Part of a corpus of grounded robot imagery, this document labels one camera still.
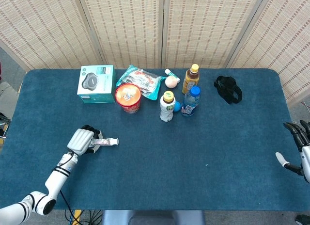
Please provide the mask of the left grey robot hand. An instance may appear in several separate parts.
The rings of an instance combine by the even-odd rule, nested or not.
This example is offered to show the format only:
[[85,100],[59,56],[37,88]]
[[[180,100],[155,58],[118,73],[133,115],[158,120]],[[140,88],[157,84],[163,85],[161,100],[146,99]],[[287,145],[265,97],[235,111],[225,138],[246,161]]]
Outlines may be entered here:
[[67,147],[69,150],[81,156],[83,154],[94,154],[100,145],[91,144],[93,139],[102,139],[103,135],[100,130],[97,130],[89,125],[84,125],[77,129]]

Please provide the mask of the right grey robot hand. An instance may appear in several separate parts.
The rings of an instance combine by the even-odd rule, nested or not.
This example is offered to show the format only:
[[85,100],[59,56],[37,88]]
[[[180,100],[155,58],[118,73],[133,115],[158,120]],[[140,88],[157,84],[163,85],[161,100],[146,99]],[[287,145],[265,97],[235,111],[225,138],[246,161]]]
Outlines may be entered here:
[[291,164],[287,161],[283,155],[279,152],[276,152],[276,158],[282,167],[290,170],[302,176],[304,180],[309,183],[310,182],[310,123],[304,120],[300,120],[302,129],[299,125],[286,122],[284,123],[284,127],[287,128],[294,138],[294,142],[297,146],[297,150],[299,152],[301,158],[300,167]]

